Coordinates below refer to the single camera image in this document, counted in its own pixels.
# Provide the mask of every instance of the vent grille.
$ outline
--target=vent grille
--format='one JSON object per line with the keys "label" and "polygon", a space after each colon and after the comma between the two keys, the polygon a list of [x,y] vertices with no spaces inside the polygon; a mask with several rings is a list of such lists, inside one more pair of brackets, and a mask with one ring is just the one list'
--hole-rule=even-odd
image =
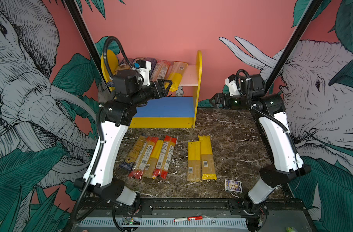
{"label": "vent grille", "polygon": [[[122,219],[118,219],[117,223],[122,224]],[[141,218],[141,227],[214,227],[214,228],[239,228],[247,229],[246,220],[244,218],[216,218],[214,220],[192,220],[183,222],[174,222],[173,218]],[[93,218],[88,217],[80,223],[80,227],[115,227],[112,218]]]}

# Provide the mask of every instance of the marker pen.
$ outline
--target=marker pen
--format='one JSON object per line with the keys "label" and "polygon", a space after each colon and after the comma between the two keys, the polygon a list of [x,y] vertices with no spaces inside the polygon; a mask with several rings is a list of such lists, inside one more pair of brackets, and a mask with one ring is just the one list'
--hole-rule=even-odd
{"label": "marker pen", "polygon": [[180,218],[175,218],[174,222],[183,222],[183,221],[192,221],[192,220],[202,220],[202,216],[196,216],[196,217],[180,217]]}

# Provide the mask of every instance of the blue shelf board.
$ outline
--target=blue shelf board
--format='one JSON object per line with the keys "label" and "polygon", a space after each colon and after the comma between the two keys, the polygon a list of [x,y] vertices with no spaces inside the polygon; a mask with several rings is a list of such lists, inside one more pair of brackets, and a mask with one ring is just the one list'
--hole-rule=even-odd
{"label": "blue shelf board", "polygon": [[193,97],[170,96],[149,100],[144,107],[137,107],[134,118],[194,118]]}

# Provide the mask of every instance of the yellow pasta package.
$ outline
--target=yellow pasta package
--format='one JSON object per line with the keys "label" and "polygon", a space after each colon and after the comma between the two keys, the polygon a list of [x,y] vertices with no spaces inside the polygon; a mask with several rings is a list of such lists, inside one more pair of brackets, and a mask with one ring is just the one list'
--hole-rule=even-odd
{"label": "yellow pasta package", "polygon": [[155,148],[153,149],[151,156],[149,157],[148,163],[144,168],[144,172],[143,172],[144,177],[153,178],[153,171],[156,168],[156,164],[161,153],[162,144],[163,144],[163,140],[157,141]]}
{"label": "yellow pasta package", "polygon": [[171,156],[174,152],[174,147],[176,144],[176,138],[172,138],[170,136],[166,136],[162,145],[160,157],[157,161],[157,166],[155,171],[153,172],[153,177],[161,176],[161,178],[166,179],[166,175],[168,174],[169,165],[171,162]]}
{"label": "yellow pasta package", "polygon": [[201,142],[188,143],[188,181],[201,181]]}
{"label": "yellow pasta package", "polygon": [[168,80],[171,80],[173,84],[170,87],[171,92],[175,92],[178,90],[180,82],[182,81],[183,74],[187,69],[188,64],[184,62],[174,62],[173,67],[171,69],[171,73],[168,77]]}
{"label": "yellow pasta package", "polygon": [[138,158],[135,161],[135,165],[132,167],[132,171],[128,175],[129,177],[135,177],[136,179],[141,179],[143,175],[143,170],[146,167],[149,157],[157,143],[158,137],[148,137],[146,143],[143,145]]}
{"label": "yellow pasta package", "polygon": [[120,164],[120,167],[127,169],[129,171],[132,170],[133,165],[135,164],[136,159],[139,156],[139,153],[146,142],[147,137],[139,136],[138,140],[135,142],[134,146],[125,157],[125,161]]}
{"label": "yellow pasta package", "polygon": [[198,136],[201,142],[201,167],[203,180],[216,180],[210,136]]}

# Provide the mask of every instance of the black pole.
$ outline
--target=black pole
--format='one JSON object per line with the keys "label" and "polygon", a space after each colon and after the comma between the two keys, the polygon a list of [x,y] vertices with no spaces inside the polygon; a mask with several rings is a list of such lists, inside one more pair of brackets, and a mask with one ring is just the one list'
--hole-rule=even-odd
{"label": "black pole", "polygon": [[87,30],[84,20],[81,17],[81,12],[77,9],[76,3],[74,0],[64,0],[64,1],[65,1],[65,4],[67,5],[69,12],[71,13],[73,20],[76,23],[76,26],[81,34],[82,39],[86,44],[87,49],[89,50],[91,58],[93,59],[100,75],[104,79],[98,51],[95,47],[94,42],[91,40],[89,31]]}
{"label": "black pole", "polygon": [[296,27],[294,34],[292,35],[290,41],[288,42],[287,46],[283,50],[283,53],[276,63],[276,66],[273,68],[272,73],[270,74],[269,78],[266,82],[266,91],[269,90],[271,85],[273,84],[274,80],[280,73],[282,67],[285,65],[287,59],[291,55],[292,51],[294,50],[296,44],[299,42],[300,38],[302,37],[304,31],[307,29],[310,21],[312,20],[314,14],[318,10],[318,7],[321,5],[323,0],[312,0],[310,6],[308,7],[307,11],[305,12],[304,16],[301,18],[298,26]]}

